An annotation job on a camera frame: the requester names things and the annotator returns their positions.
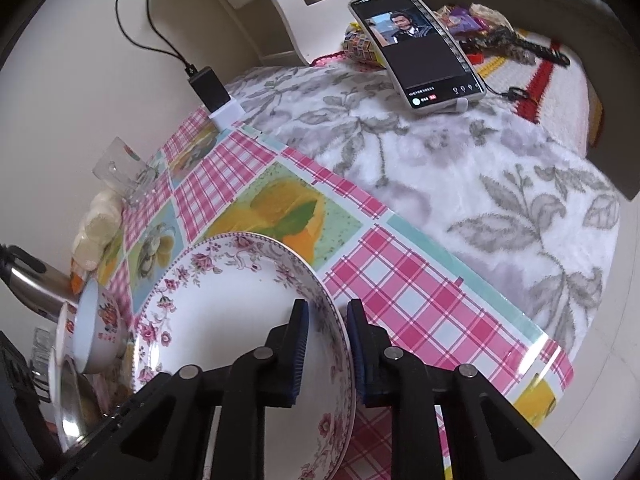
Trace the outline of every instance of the man on screen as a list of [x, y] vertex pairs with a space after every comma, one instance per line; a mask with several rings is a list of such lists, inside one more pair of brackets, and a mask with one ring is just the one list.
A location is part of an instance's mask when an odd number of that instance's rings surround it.
[[392, 12], [389, 18], [399, 29], [392, 35], [394, 43], [410, 40], [411, 38], [421, 38], [431, 30], [429, 25], [415, 25], [414, 19], [404, 12]]

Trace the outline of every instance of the glass cup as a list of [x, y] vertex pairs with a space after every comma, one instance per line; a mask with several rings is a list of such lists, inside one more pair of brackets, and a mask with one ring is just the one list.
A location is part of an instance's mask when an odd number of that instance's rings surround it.
[[137, 206], [152, 189], [158, 176], [120, 137], [113, 139], [107, 151], [94, 167], [94, 175], [123, 197], [130, 206]]

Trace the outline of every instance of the kettle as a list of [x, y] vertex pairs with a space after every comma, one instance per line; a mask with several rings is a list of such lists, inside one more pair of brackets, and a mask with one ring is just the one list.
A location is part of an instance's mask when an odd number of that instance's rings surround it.
[[78, 307], [69, 276], [20, 247], [0, 245], [0, 278], [27, 308], [53, 322], [65, 301]]

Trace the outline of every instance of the fruit print tablecloth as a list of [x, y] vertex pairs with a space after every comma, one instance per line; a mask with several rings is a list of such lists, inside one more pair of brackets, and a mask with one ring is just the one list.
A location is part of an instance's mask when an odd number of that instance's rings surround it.
[[[199, 108], [151, 164], [159, 173], [154, 193], [125, 211], [98, 268], [132, 334], [146, 296], [185, 248], [251, 231], [300, 254], [341, 311], [361, 298], [369, 319], [427, 364], [473, 363], [534, 426], [571, 381], [563, 350], [452, 254], [351, 182], [254, 128], [237, 123], [217, 133]], [[126, 368], [121, 377], [130, 378]], [[358, 409], [338, 480], [389, 478], [390, 421], [389, 410]], [[300, 479], [321, 480], [311, 466]]]

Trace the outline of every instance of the white ceramic plate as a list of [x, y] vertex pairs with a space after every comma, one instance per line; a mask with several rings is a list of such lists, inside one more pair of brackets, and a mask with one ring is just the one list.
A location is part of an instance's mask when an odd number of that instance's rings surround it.
[[49, 353], [49, 397], [51, 398], [51, 405], [53, 406], [53, 416], [56, 423], [56, 432], [58, 434], [58, 441], [62, 452], [66, 452], [69, 449], [66, 442], [65, 428], [62, 425], [62, 409], [60, 407], [60, 375], [62, 372], [62, 365], [58, 364], [58, 355], [56, 349], [52, 348]]
[[56, 326], [56, 364], [62, 366], [66, 356], [73, 357], [73, 339], [76, 322], [76, 308], [65, 301], [60, 309]]
[[272, 238], [227, 233], [174, 261], [146, 299], [136, 326], [134, 391], [159, 371], [233, 363], [289, 320], [296, 298], [310, 306], [302, 386], [293, 408], [266, 409], [265, 479], [329, 479], [353, 429], [350, 346], [316, 274]]

